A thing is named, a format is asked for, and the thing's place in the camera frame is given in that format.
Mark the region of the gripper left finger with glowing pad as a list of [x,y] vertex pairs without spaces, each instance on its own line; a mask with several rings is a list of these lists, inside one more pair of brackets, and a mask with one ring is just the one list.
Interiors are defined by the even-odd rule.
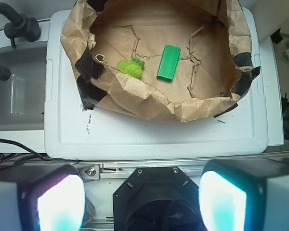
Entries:
[[0,231],[79,231],[85,187],[65,165],[0,165]]

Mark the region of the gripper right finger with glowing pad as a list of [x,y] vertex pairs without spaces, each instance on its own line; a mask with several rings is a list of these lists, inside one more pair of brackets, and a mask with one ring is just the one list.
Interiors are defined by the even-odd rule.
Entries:
[[289,158],[208,161],[199,206],[210,231],[289,231]]

